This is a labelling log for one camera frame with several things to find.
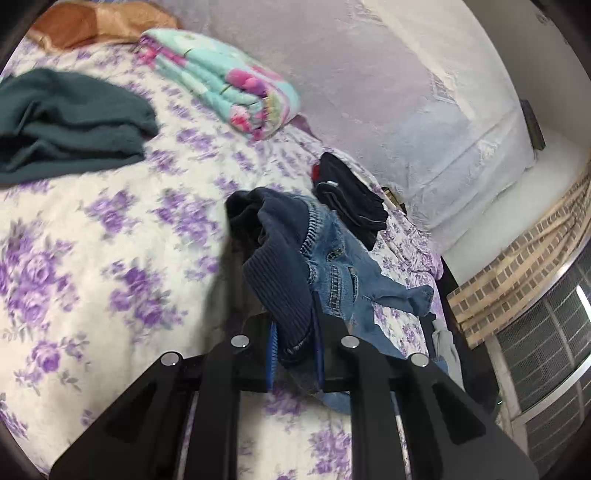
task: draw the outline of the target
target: checkered curtain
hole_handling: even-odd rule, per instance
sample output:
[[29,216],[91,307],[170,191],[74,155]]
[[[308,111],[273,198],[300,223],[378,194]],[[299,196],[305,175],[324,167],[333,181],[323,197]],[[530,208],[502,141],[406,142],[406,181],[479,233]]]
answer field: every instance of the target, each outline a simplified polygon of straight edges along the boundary
[[591,164],[529,230],[447,299],[471,348],[515,320],[591,230]]

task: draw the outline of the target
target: folded green cloth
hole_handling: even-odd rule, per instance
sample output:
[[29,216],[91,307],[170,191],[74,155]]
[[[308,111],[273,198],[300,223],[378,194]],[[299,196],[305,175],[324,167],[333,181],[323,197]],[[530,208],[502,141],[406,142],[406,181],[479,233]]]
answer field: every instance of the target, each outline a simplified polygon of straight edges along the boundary
[[136,163],[157,134],[151,105],[104,80],[35,69],[0,83],[0,184]]

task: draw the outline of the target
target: metal rivet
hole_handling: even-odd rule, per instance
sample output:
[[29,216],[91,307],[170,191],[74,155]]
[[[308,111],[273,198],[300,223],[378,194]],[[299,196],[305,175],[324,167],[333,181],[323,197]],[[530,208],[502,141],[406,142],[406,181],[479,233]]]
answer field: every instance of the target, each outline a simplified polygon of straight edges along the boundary
[[341,338],[340,344],[347,348],[357,348],[359,346],[359,339],[352,335],[347,335]]
[[413,353],[410,361],[417,367],[426,367],[429,364],[429,357],[424,353]]
[[232,340],[230,340],[230,343],[235,346],[236,348],[244,348],[246,346],[248,346],[249,343],[251,343],[251,341],[249,340],[249,338],[246,335],[236,335],[234,337],[232,337]]
[[180,360],[180,357],[178,356],[177,353],[174,353],[174,352],[167,352],[163,356],[160,357],[160,361],[162,362],[162,364],[167,367],[171,367],[173,365],[176,365],[179,360]]

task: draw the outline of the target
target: brown patterned fabric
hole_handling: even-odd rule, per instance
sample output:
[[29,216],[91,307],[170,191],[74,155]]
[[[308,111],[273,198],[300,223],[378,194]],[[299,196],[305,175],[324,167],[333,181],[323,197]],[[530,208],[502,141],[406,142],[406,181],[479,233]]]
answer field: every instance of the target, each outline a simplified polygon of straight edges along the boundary
[[63,52],[93,43],[134,43],[150,28],[180,28],[180,24],[147,2],[62,2],[40,16],[27,37],[47,51]]
[[591,164],[569,191],[447,299],[471,348],[515,320],[548,286],[591,223]]

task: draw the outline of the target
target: denim jacket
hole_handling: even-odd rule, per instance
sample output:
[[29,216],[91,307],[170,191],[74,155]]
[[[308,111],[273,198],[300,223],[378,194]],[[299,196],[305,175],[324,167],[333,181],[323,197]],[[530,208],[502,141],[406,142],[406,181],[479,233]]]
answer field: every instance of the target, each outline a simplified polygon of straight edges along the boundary
[[252,253],[243,273],[277,323],[280,358],[310,339],[312,291],[325,313],[387,355],[400,353],[374,323],[371,302],[417,316],[429,311],[430,286],[407,289],[383,276],[336,214],[312,198],[257,188],[232,194],[226,210],[232,236]]

